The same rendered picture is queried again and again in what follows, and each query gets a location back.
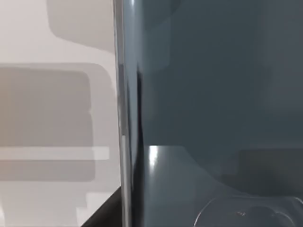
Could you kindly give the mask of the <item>dark grey glossy box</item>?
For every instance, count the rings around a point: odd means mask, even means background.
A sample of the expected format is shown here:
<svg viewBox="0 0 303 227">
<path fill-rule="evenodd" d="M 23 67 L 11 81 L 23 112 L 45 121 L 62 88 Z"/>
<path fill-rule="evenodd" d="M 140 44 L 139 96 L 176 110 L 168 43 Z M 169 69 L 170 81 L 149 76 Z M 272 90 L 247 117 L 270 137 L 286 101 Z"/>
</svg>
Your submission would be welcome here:
<svg viewBox="0 0 303 227">
<path fill-rule="evenodd" d="M 114 0 L 123 227 L 303 227 L 303 0 Z"/>
</svg>

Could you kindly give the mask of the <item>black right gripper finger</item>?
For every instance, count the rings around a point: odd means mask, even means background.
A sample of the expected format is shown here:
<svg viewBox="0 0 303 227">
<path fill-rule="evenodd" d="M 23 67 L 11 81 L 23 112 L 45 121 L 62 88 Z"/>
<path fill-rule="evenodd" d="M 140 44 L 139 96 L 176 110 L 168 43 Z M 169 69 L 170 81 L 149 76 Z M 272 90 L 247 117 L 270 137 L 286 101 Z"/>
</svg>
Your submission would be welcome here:
<svg viewBox="0 0 303 227">
<path fill-rule="evenodd" d="M 123 227 L 121 187 L 81 227 Z"/>
</svg>

